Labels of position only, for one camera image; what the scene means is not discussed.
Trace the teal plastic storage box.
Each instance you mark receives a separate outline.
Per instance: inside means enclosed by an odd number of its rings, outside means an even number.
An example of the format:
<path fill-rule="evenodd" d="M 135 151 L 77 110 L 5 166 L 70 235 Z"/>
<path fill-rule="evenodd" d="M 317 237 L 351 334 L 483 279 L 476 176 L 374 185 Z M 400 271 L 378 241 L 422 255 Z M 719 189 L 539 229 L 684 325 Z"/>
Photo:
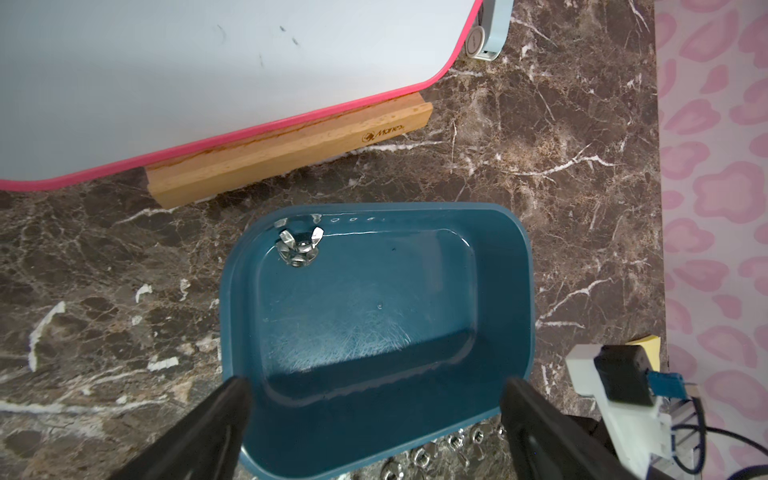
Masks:
<path fill-rule="evenodd" d="M 275 243 L 324 230 L 294 268 Z M 260 479 L 326 479 L 494 416 L 535 349 L 532 253 L 488 203 L 287 207 L 229 254 L 225 377 L 250 382 L 241 447 Z"/>

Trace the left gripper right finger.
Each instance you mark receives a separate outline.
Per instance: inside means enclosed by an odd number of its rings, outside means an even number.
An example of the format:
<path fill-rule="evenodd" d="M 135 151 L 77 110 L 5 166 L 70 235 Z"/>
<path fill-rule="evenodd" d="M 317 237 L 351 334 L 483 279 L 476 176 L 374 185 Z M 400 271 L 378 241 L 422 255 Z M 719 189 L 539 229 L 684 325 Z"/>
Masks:
<path fill-rule="evenodd" d="M 527 381 L 510 378 L 501 420 L 519 479 L 633 479 L 604 421 L 561 413 Z"/>

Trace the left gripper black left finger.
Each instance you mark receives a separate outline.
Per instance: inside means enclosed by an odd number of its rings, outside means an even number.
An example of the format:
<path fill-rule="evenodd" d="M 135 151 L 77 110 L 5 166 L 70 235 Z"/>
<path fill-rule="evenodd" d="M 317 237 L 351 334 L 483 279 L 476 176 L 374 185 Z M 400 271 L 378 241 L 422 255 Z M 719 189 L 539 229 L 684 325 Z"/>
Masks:
<path fill-rule="evenodd" d="M 252 409 L 250 382 L 231 377 L 112 479 L 231 479 Z"/>

